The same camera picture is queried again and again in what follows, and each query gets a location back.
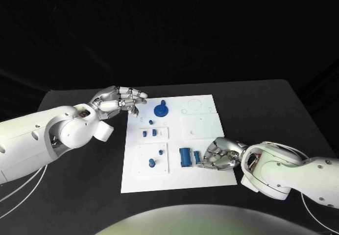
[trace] blue object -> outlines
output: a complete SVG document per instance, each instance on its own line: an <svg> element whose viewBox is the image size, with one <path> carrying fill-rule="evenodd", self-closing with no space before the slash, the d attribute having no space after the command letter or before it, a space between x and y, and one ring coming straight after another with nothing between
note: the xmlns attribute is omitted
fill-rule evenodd
<svg viewBox="0 0 339 235"><path fill-rule="evenodd" d="M198 151L194 151L193 153L194 153L196 163L198 163L200 162Z"/></svg>
<svg viewBox="0 0 339 235"><path fill-rule="evenodd" d="M164 102L164 100L161 100L161 104L157 105L154 108L154 115L157 117L164 117L167 115L167 113L168 113L168 109L165 107L165 102Z"/></svg>
<svg viewBox="0 0 339 235"><path fill-rule="evenodd" d="M180 157L181 157L181 167L191 166L188 148L180 148Z"/></svg>
<svg viewBox="0 0 339 235"><path fill-rule="evenodd" d="M152 167L154 167L154 165L155 165L155 162L154 162L154 160L152 160L152 159L149 159L149 160L148 160L148 166L152 168Z"/></svg>

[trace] robotic hand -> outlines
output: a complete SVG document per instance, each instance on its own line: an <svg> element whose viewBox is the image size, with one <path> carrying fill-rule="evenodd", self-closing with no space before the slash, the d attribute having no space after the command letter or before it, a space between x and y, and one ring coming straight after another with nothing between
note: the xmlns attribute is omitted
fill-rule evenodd
<svg viewBox="0 0 339 235"><path fill-rule="evenodd" d="M315 203L339 208L339 160L308 158L298 150L272 142L246 146L217 137L196 166L229 170L240 164L240 183L265 196L284 200L291 188Z"/></svg>
<svg viewBox="0 0 339 235"><path fill-rule="evenodd" d="M102 122L126 110L135 117L135 105L147 94L110 86L87 104L60 106L0 123L0 184L25 176L63 153L83 146L92 136L106 141L112 127Z"/></svg>

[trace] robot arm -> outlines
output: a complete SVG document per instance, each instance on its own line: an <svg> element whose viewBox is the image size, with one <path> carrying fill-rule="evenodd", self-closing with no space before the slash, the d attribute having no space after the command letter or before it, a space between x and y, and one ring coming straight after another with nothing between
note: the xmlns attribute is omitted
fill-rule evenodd
<svg viewBox="0 0 339 235"><path fill-rule="evenodd" d="M271 142L246 146L216 138L197 166L227 170L240 163L240 183L255 192L284 200L292 188L315 203L339 208L339 160L321 157L301 160L295 152Z"/></svg>
<svg viewBox="0 0 339 235"><path fill-rule="evenodd" d="M87 104L61 106L0 123L0 184L25 176L63 153L83 146L92 136L106 141L112 127L102 122L128 110L147 94L123 87L99 91Z"/></svg>

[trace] black table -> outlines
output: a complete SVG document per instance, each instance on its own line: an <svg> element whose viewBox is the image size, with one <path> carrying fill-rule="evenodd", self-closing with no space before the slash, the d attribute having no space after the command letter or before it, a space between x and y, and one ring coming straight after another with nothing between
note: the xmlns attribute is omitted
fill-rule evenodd
<svg viewBox="0 0 339 235"><path fill-rule="evenodd" d="M336 157L284 80L135 89L145 92L149 98L211 94L227 138L246 144L274 141L297 148L310 157ZM86 103L96 91L98 89L50 91L38 110ZM325 231L304 209L299 193L291 190L286 199L279 201L252 192L239 183L240 168L235 169L236 186L121 194L126 113L121 113L106 123L113 126L108 141L100 142L92 138L83 147L69 151L47 166L35 191L14 212L0 220L1 234L92 235L131 215L180 204L220 204L253 209L317 232ZM10 192L10 188L15 188L25 179L27 177L4 184L1 195L7 194L4 189ZM33 186L34 183L30 183L7 199L1 212L17 204ZM318 220L331 229L339 229L339 210L308 199L305 203Z"/></svg>

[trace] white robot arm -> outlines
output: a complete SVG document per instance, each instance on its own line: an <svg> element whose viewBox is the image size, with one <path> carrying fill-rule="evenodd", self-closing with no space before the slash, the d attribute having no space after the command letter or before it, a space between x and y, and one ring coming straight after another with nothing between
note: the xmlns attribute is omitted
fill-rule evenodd
<svg viewBox="0 0 339 235"><path fill-rule="evenodd" d="M339 159L308 159L298 150L266 141L246 146L216 138L197 167L227 170L237 164L243 172L240 183L255 192L284 200L292 188L315 203L339 208Z"/></svg>
<svg viewBox="0 0 339 235"><path fill-rule="evenodd" d="M92 136L106 141L112 127L102 122L119 110L138 115L135 104L147 94L110 86L87 104L61 106L0 123L0 184L25 176L63 153L83 146Z"/></svg>

